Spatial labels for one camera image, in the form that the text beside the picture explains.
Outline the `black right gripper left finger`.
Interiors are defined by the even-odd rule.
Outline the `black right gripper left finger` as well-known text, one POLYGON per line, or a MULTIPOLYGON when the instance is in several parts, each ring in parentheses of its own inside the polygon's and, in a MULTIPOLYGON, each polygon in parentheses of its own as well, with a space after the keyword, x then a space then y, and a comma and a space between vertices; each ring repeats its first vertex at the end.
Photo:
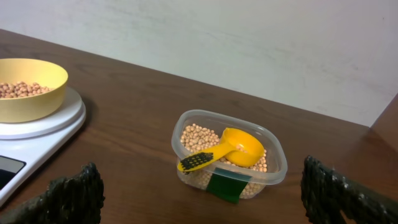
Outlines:
POLYGON ((94 163, 73 177, 52 180, 47 190, 1 215, 2 224, 97 224, 104 182, 94 163))

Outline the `yellow plastic measuring scoop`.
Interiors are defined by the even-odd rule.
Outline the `yellow plastic measuring scoop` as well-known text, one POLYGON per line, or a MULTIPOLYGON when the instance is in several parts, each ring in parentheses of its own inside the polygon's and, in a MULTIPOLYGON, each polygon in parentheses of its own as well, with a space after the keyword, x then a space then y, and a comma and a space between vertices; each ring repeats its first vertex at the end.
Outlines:
POLYGON ((251 167, 264 155, 264 146, 254 136, 236 128, 225 128, 218 145, 193 153, 182 159, 177 169, 192 172, 222 157, 241 167, 251 167))

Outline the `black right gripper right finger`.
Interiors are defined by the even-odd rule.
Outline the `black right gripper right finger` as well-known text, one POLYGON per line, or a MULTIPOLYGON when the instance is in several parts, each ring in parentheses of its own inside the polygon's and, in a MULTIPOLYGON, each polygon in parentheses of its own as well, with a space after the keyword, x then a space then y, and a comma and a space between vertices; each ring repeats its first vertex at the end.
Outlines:
POLYGON ((304 160, 301 201, 311 223, 397 223, 397 202, 323 165, 304 160))

